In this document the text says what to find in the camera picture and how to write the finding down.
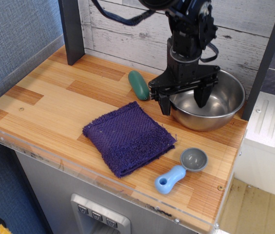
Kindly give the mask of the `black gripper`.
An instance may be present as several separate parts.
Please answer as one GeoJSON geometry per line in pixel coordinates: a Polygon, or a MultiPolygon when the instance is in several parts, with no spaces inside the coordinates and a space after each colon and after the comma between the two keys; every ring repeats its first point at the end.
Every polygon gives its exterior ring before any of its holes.
{"type": "Polygon", "coordinates": [[[158,101],[163,115],[170,115],[170,96],[185,91],[194,91],[194,99],[199,108],[206,105],[218,82],[220,67],[200,65],[199,59],[200,57],[191,59],[168,55],[165,71],[149,82],[151,99],[158,101]]]}

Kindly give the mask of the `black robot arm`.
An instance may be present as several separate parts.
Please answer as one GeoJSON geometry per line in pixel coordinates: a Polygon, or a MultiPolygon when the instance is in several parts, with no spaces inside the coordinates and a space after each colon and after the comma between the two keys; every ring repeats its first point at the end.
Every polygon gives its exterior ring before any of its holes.
{"type": "Polygon", "coordinates": [[[217,31],[211,1],[142,0],[141,4],[153,11],[163,10],[172,33],[167,40],[167,67],[149,82],[151,98],[166,116],[170,115],[170,96],[189,90],[194,91],[198,107],[204,107],[220,71],[220,67],[208,64],[218,55],[211,44],[217,31]]]}

